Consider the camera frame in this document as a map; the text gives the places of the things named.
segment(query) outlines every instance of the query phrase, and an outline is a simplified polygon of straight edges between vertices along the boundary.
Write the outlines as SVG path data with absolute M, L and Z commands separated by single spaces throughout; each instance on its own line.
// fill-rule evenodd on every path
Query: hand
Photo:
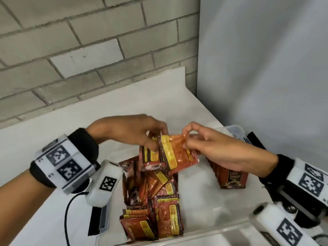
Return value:
M 196 149 L 224 168 L 266 177 L 278 163 L 278 156 L 251 144 L 191 122 L 182 133 L 197 131 L 186 141 L 186 148 Z
M 93 122 L 86 131 L 93 139 L 101 144 L 106 140 L 143 145 L 151 151 L 158 151 L 158 145 L 151 138 L 153 136 L 168 135 L 165 122 L 156 120 L 152 116 L 145 114 L 130 116 L 104 117 Z

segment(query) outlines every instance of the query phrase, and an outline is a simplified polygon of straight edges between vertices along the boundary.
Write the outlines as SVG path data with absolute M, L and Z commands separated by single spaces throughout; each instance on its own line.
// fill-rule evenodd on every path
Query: gray brick wall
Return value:
M 0 0 L 0 129 L 181 65 L 195 95 L 199 3 Z

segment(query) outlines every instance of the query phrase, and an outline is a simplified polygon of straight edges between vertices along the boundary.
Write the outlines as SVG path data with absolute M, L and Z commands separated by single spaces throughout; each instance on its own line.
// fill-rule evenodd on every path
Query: concrete block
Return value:
M 179 63 L 175 63 L 173 65 L 165 66 L 165 67 L 162 67 L 160 69 L 156 69 L 156 70 L 141 74 L 139 76 L 133 77 L 133 82 L 137 82 L 137 81 L 143 80 L 145 78 L 153 77 L 156 74 L 162 73 L 164 71 L 173 69 L 173 68 L 178 67 L 178 66 L 179 66 Z
M 145 55 L 101 69 L 99 74 L 106 84 L 110 84 L 153 69 L 154 64 L 151 55 Z
M 0 100 L 0 120 L 45 106 L 32 92 L 23 92 Z
M 82 44 L 117 36 L 145 26 L 141 5 L 134 3 L 71 20 Z
M 191 88 L 197 85 L 197 72 L 186 75 L 186 87 Z
M 53 103 L 70 96 L 81 94 L 103 86 L 96 72 L 71 78 L 67 81 L 55 83 L 36 89 L 36 92 L 49 103 Z
M 198 39 L 154 53 L 155 66 L 161 67 L 198 54 Z
M 18 23 L 8 14 L 6 9 L 0 5 L 0 34 L 5 34 L 20 29 Z
M 198 68 L 198 57 L 192 57 L 180 62 L 182 66 L 186 68 L 186 74 L 197 71 Z
M 196 97 L 197 96 L 197 86 L 188 88 L 188 90 L 190 90 L 190 92 Z
M 9 126 L 14 125 L 19 122 L 20 122 L 20 120 L 18 120 L 17 118 L 12 118 L 12 119 L 6 120 L 4 122 L 0 122 L 0 129 L 9 127 Z
M 79 46 L 66 22 L 0 38 L 0 58 L 8 65 Z
M 80 48 L 50 58 L 60 73 L 71 77 L 98 67 L 111 65 L 123 60 L 117 39 Z
M 118 38 L 126 58 L 155 51 L 178 42 L 176 22 L 158 25 Z
M 106 5 L 108 7 L 116 6 L 116 5 L 121 4 L 121 3 L 127 3 L 129 1 L 134 1 L 134 0 L 105 0 Z
M 199 12 L 200 0 L 144 0 L 147 25 Z
M 0 72 L 0 98 L 45 85 L 60 78 L 55 69 L 44 59 L 4 70 Z
M 179 41 L 198 37 L 199 35 L 199 14 L 178 20 Z
M 19 115 L 18 117 L 22 120 L 28 120 L 28 119 L 40 116 L 42 114 L 48 113 L 50 111 L 54 111 L 54 110 L 59 109 L 61 107 L 67 106 L 69 104 L 79 102 L 79 101 L 80 100 L 77 97 L 70 98 L 68 100 L 65 100 L 65 101 L 62 101 L 62 102 L 59 102 L 59 103 L 56 103 L 56 104 L 53 104 L 53 105 L 45 106 L 45 107 L 40 108 L 36 111 L 31 111 L 31 112 L 28 112 L 26 114 Z
M 24 27 L 103 8 L 101 0 L 3 0 Z
M 128 79 L 125 79 L 125 80 L 117 82 L 117 83 L 106 85 L 104 87 L 101 87 L 100 89 L 90 91 L 86 94 L 82 94 L 80 96 L 80 98 L 84 100 L 84 99 L 88 99 L 88 98 L 91 98 L 91 97 L 95 97 L 95 96 L 98 96 L 100 94 L 103 94 L 103 93 L 106 93 L 106 92 L 109 92 L 109 91 L 112 91 L 112 90 L 127 86 L 131 83 L 132 83 L 131 78 L 128 78 Z

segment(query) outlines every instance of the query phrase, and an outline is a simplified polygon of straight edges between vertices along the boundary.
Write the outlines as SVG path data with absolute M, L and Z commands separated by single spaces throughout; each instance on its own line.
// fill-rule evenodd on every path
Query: white tabletop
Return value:
M 180 67 L 0 130 L 0 185 L 27 169 L 34 153 L 63 133 L 69 134 L 78 127 L 86 127 L 104 116 L 139 113 L 167 122 L 171 134 L 181 133 L 190 121 L 212 128 L 222 126 L 186 89 L 185 69 Z M 113 141 L 103 143 L 98 160 L 102 161 L 111 152 L 126 147 Z M 261 190 L 257 178 L 251 178 L 249 190 L 254 188 L 254 193 L 260 195 L 260 199 L 267 200 L 268 194 Z M 232 194 L 230 200 L 234 200 L 236 195 Z M 56 190 L 11 245 L 65 245 L 64 213 L 71 198 L 71 195 L 66 196 Z M 95 237 L 87 236 L 90 215 L 91 207 L 87 206 L 84 197 L 76 198 L 68 214 L 68 233 L 72 246 L 95 244 Z

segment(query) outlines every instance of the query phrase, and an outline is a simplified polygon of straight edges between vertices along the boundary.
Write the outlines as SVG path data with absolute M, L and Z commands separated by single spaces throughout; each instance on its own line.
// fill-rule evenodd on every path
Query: clear plastic container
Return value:
M 224 134 L 247 142 L 245 131 L 237 125 L 215 128 Z M 111 153 L 107 159 L 119 162 L 138 155 L 138 147 Z M 155 242 L 137 242 L 136 245 L 167 245 L 206 237 L 236 228 L 248 222 L 248 214 L 258 203 L 269 202 L 270 196 L 258 178 L 249 175 L 246 189 L 224 190 L 205 157 L 199 157 L 199 164 L 179 172 L 178 190 L 180 210 L 184 225 L 184 235 L 165 238 Z M 112 246 L 127 242 L 125 232 L 119 222 L 123 202 L 122 183 L 120 182 L 107 205 L 107 227 L 103 227 L 96 240 L 96 246 Z

